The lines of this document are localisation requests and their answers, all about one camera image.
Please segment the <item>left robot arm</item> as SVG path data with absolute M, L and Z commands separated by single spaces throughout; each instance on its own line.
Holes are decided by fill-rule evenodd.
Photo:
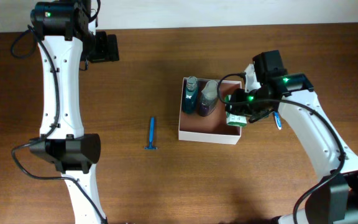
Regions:
M 44 115 L 40 137 L 30 146 L 53 164 L 68 188 L 75 223 L 107 223 L 99 200 L 98 134 L 86 134 L 80 114 L 80 64 L 119 60 L 117 38 L 97 30 L 100 8 L 91 0 L 38 2 L 31 11 L 43 60 Z

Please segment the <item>blue disposable razor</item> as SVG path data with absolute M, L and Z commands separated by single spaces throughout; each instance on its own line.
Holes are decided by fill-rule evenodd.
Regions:
M 157 150 L 158 147 L 154 146 L 154 130 L 155 130 L 155 118 L 150 118 L 150 129 L 149 129 L 149 144 L 144 147 L 145 150 Z

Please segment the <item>green white soap box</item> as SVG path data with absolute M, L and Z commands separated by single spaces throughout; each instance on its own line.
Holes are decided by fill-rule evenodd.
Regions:
M 239 115 L 234 115 L 231 114 L 229 112 L 229 109 L 231 109 L 232 106 L 231 105 L 225 105 L 225 111 L 226 111 L 226 124 L 228 126 L 235 126 L 235 127 L 240 127 L 240 128 L 244 128 L 245 126 L 247 126 L 247 119 L 245 116 L 239 116 Z

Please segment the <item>blue white toothbrush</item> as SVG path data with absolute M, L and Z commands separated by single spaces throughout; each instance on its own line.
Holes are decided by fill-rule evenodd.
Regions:
M 278 130 L 281 130 L 282 129 L 282 122 L 281 122 L 279 114 L 277 112 L 274 112 L 273 115 L 274 115 L 275 124 L 276 124 Z

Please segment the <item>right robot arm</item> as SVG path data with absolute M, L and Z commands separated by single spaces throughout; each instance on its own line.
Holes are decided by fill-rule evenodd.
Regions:
M 238 73 L 245 83 L 228 99 L 229 114 L 250 123 L 278 113 L 306 151 L 319 181 L 295 203 L 289 215 L 271 223 L 358 223 L 358 155 L 340 137 L 304 73 L 288 73 L 278 50 L 262 52 Z

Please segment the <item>teal mouthwash bottle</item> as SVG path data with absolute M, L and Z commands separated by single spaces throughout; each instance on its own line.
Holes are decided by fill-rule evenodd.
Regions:
M 186 114 L 192 114 L 196 109 L 198 97 L 198 79 L 194 76 L 186 80 L 185 90 L 182 99 L 182 110 Z

